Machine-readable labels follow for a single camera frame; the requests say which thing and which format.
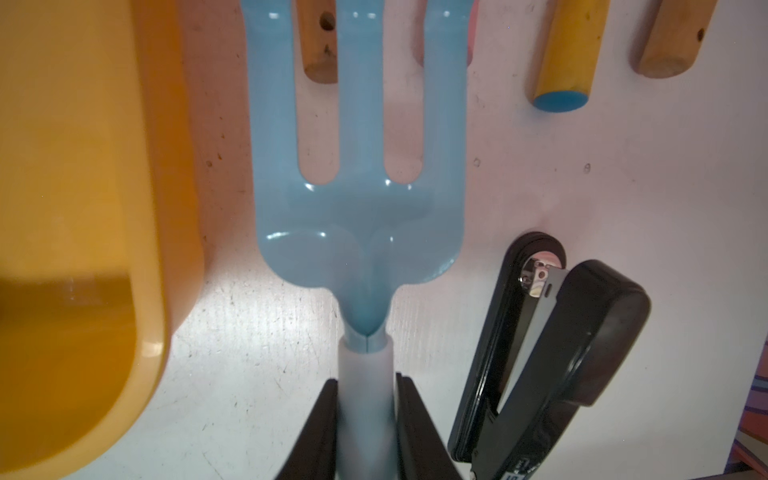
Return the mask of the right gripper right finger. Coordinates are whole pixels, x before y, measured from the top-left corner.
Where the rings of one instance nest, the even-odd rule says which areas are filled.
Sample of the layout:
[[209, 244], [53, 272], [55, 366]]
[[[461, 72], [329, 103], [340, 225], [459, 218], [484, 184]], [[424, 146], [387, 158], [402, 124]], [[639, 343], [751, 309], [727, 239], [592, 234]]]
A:
[[461, 480], [413, 380], [397, 373], [396, 390], [399, 478]]

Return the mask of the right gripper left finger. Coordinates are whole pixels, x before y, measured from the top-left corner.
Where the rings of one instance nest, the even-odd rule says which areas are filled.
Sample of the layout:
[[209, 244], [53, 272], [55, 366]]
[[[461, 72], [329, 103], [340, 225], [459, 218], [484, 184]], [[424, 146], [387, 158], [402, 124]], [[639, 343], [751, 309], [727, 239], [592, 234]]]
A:
[[276, 480], [334, 480], [338, 381], [328, 379]]

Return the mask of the light blue rake pale handle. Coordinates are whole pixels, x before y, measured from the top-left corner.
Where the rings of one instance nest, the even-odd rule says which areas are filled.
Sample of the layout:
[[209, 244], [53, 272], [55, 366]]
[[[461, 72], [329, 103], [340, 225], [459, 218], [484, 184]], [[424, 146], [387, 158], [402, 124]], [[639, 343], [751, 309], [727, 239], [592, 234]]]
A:
[[338, 302], [343, 479], [396, 477], [391, 300], [443, 274], [462, 245], [471, 9], [426, 6], [423, 166], [402, 184], [384, 166], [384, 5], [337, 3], [340, 164], [332, 181], [314, 184], [299, 168], [292, 7], [241, 5], [258, 247], [283, 280], [325, 288]]

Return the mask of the purple fork pink handle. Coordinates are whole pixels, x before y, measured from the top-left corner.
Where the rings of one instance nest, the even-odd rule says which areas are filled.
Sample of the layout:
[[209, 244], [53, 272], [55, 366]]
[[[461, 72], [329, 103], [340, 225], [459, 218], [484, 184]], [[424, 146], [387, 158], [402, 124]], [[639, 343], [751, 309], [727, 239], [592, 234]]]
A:
[[[479, 0], [474, 0], [470, 11], [467, 41], [467, 65], [472, 63], [474, 57], [479, 3]], [[411, 36], [411, 53], [419, 66], [424, 64], [424, 21], [426, 17], [427, 6], [428, 0], [417, 1], [415, 26]]]

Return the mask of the green rake wooden handle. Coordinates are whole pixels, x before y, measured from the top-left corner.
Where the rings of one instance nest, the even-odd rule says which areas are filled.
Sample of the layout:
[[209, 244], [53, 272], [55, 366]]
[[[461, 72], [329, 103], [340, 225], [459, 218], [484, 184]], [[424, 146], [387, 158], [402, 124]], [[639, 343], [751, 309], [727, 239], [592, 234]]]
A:
[[313, 82], [338, 82], [336, 2], [296, 1], [303, 71]]
[[666, 79], [695, 63], [715, 12], [717, 0], [663, 0], [659, 4], [637, 72]]

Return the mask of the teal rake yellow handle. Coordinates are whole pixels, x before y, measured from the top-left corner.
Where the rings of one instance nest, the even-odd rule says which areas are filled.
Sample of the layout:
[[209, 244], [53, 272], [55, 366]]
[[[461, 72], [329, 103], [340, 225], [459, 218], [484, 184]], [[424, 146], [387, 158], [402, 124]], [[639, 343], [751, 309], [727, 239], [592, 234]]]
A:
[[587, 104], [609, 7], [609, 0], [556, 3], [533, 95], [534, 107], [564, 113]]

